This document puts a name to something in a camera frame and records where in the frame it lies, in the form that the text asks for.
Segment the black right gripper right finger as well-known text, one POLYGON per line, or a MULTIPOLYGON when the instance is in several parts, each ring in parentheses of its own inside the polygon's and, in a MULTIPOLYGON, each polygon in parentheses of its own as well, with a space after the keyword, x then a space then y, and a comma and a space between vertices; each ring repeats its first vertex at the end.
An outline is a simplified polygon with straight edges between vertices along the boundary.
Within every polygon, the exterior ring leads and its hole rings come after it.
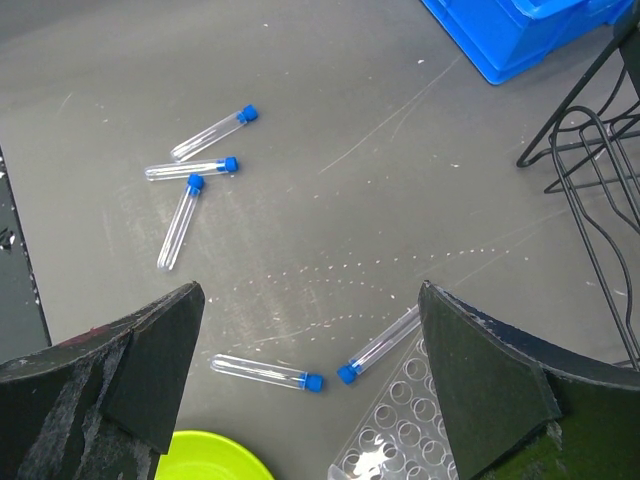
POLYGON ((418 306, 459 478, 638 478, 638 371, 554 345, 429 281, 418 306))

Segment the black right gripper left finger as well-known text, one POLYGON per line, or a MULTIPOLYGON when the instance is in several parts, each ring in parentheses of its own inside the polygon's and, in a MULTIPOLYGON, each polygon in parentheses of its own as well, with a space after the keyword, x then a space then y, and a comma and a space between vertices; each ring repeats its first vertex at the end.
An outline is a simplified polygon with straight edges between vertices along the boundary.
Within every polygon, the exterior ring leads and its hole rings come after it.
POLYGON ((205 294, 141 309, 1 365, 4 479, 152 479, 169 450, 205 294))

